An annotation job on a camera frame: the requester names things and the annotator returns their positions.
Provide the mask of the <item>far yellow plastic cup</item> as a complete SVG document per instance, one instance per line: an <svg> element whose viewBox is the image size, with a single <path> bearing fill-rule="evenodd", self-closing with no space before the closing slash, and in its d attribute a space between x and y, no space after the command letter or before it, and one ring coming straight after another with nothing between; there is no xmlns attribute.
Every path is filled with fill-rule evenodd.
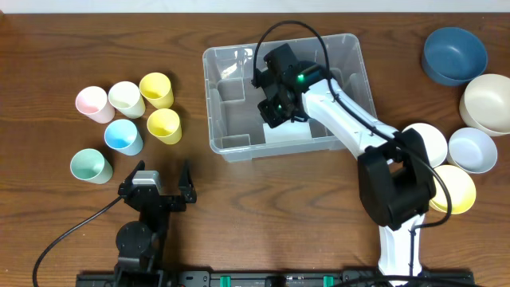
<svg viewBox="0 0 510 287"><path fill-rule="evenodd" d="M140 83L141 95L155 108L170 108L174 103L170 79L163 73L148 73Z"/></svg>

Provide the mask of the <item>mint green plastic cup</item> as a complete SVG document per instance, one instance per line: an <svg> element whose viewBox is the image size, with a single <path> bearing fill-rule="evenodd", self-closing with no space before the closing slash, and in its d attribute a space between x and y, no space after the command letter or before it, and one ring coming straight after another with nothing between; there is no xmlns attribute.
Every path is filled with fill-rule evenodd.
<svg viewBox="0 0 510 287"><path fill-rule="evenodd" d="M73 156L70 171L75 178L95 184L104 184L113 175L111 164L99 151L92 148L83 149Z"/></svg>

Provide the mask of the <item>pink plastic cup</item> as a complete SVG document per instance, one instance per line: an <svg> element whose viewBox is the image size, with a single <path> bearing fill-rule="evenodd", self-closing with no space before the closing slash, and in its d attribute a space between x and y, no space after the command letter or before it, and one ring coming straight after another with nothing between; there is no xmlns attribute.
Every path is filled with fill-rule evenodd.
<svg viewBox="0 0 510 287"><path fill-rule="evenodd" d="M98 86L82 89L75 99L76 109L99 124L110 122L115 116L115 109L108 101L107 93Z"/></svg>

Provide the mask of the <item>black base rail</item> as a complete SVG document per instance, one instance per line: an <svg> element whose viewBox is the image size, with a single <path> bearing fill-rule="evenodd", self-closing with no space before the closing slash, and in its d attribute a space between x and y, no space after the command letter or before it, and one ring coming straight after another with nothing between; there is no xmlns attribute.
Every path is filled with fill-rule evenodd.
<svg viewBox="0 0 510 287"><path fill-rule="evenodd" d="M84 273L76 276L76 287L160 286L160 287L328 287L354 286L359 278L376 277L372 269L351 269L340 273L210 273L186 271L172 274Z"/></svg>

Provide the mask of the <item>light blue plastic cup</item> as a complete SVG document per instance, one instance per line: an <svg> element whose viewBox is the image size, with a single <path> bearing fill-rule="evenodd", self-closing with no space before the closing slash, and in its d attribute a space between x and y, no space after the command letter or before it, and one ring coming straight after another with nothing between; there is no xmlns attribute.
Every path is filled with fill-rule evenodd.
<svg viewBox="0 0 510 287"><path fill-rule="evenodd" d="M104 131L104 141L113 150L133 156L143 149L143 139L130 120L114 120Z"/></svg>

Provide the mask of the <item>clear plastic storage bin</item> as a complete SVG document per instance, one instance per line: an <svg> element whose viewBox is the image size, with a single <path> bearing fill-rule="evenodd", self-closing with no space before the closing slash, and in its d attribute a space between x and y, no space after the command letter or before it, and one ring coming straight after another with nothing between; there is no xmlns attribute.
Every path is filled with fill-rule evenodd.
<svg viewBox="0 0 510 287"><path fill-rule="evenodd" d="M264 56L281 41L207 49L202 55L211 149L227 162L308 151L341 150L344 145L316 120L286 122L271 129L257 108L265 99L251 84L253 68L265 69ZM288 41L302 61L323 64L342 90L371 115L376 113L359 39L350 33Z"/></svg>

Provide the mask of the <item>light grey small bowl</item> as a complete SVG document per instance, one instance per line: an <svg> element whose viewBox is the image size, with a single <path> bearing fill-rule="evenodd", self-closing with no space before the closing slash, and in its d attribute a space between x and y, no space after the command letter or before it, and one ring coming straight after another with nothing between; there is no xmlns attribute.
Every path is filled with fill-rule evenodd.
<svg viewBox="0 0 510 287"><path fill-rule="evenodd" d="M468 173L486 173L495 167L497 159L494 141L479 129L461 128L449 138L447 161Z"/></svg>

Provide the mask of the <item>large beige bowl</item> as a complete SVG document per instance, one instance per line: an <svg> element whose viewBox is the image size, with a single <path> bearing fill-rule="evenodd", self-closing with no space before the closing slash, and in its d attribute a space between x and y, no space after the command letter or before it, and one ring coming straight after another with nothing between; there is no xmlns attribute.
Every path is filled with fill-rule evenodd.
<svg viewBox="0 0 510 287"><path fill-rule="evenodd" d="M499 74L484 74L466 86L459 104L464 123L487 135L509 134L509 78Z"/></svg>

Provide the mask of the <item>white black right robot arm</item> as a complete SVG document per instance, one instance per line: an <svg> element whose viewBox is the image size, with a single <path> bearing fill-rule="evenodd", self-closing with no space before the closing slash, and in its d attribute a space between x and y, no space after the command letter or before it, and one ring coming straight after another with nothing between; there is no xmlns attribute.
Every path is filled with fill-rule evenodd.
<svg viewBox="0 0 510 287"><path fill-rule="evenodd" d="M252 79L265 94L258 105L264 121L276 128L314 119L331 131L357 160L359 197L379 226L380 273L392 276L394 285L419 275L419 231L436 194L422 137L376 120L340 88L329 64L301 61L288 44L271 50L264 62Z"/></svg>

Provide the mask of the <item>white small bowl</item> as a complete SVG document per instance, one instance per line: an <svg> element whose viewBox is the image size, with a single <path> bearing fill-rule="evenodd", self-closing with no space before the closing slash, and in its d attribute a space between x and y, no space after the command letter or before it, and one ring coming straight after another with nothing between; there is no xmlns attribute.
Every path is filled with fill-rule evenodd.
<svg viewBox="0 0 510 287"><path fill-rule="evenodd" d="M443 134L431 124L415 123L403 129L407 131L414 129L423 138L426 153L431 167L443 164L448 153L448 144Z"/></svg>

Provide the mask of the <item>yellow small bowl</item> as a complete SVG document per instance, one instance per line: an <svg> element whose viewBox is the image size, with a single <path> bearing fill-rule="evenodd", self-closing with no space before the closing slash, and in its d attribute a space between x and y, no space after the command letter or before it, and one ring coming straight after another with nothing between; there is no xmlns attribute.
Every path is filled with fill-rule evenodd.
<svg viewBox="0 0 510 287"><path fill-rule="evenodd" d="M468 173L453 165L441 165L434 170L448 188L452 201L452 214L462 214L475 203L477 191L475 184ZM430 206L440 212L447 212L445 192L436 179L436 195L430 200Z"/></svg>

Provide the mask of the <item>near yellow plastic cup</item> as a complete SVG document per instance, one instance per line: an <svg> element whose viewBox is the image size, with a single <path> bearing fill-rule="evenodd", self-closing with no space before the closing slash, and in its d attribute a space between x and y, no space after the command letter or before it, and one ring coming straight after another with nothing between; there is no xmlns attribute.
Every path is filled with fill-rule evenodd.
<svg viewBox="0 0 510 287"><path fill-rule="evenodd" d="M180 117L169 108L161 108L150 114L147 119L147 130L165 144L176 144L182 138Z"/></svg>

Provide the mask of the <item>cream white plastic cup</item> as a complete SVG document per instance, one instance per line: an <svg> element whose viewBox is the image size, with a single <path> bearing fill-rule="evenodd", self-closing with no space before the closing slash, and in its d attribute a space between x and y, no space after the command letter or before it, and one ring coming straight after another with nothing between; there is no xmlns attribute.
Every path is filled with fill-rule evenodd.
<svg viewBox="0 0 510 287"><path fill-rule="evenodd" d="M138 86L130 81L114 84L108 92L108 100L115 109L131 119L140 118L146 110Z"/></svg>

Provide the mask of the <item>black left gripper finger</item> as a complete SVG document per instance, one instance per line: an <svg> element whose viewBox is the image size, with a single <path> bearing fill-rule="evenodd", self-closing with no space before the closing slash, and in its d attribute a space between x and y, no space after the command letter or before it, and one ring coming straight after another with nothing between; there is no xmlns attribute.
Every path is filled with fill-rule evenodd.
<svg viewBox="0 0 510 287"><path fill-rule="evenodd" d="M190 175L190 164L186 160L182 167L182 172L178 181L178 189L186 203L196 203L197 193Z"/></svg>
<svg viewBox="0 0 510 287"><path fill-rule="evenodd" d="M127 178L120 184L121 187L130 187L133 185L132 180L134 179L138 171L145 170L145 162L140 160L135 166L134 170L127 176Z"/></svg>

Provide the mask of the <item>dark blue bowl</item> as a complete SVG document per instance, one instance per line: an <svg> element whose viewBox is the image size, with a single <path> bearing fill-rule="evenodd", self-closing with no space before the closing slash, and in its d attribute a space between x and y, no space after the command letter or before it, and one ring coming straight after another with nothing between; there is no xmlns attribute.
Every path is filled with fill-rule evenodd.
<svg viewBox="0 0 510 287"><path fill-rule="evenodd" d="M427 37L421 64L432 81L445 86L459 86L486 70L488 52L483 42L468 30L444 27Z"/></svg>

